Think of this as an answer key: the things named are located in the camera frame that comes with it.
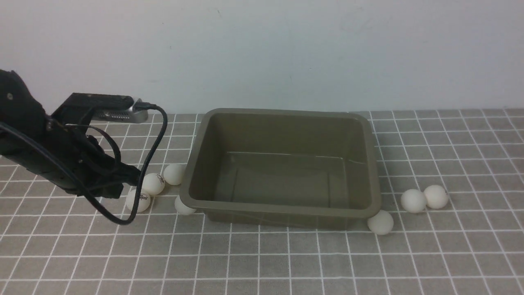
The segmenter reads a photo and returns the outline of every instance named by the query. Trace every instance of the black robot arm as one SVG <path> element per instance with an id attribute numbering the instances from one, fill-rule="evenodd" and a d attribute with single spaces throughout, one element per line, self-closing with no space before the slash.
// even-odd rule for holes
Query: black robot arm
<path id="1" fill-rule="evenodd" d="M 92 118 L 140 122 L 147 109 L 162 113 L 164 124 L 144 162 L 143 170 L 124 164 L 116 143 L 98 129 L 113 148 L 107 155 L 97 139 L 86 135 Z M 47 115 L 15 72 L 0 70 L 0 154 L 44 177 L 64 191 L 84 195 L 104 216 L 119 224 L 130 223 L 138 207 L 141 181 L 167 126 L 167 115 L 154 104 L 131 97 L 73 93 L 54 113 Z M 132 213 L 122 220 L 95 197 L 119 198 L 123 183 L 137 186 Z"/>

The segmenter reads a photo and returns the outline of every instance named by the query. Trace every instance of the plastic tray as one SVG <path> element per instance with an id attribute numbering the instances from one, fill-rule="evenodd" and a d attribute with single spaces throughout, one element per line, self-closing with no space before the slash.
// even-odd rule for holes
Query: plastic tray
<path id="1" fill-rule="evenodd" d="M 356 114 L 216 109 L 180 196 L 213 221 L 347 229 L 380 209 L 374 143 Z"/>

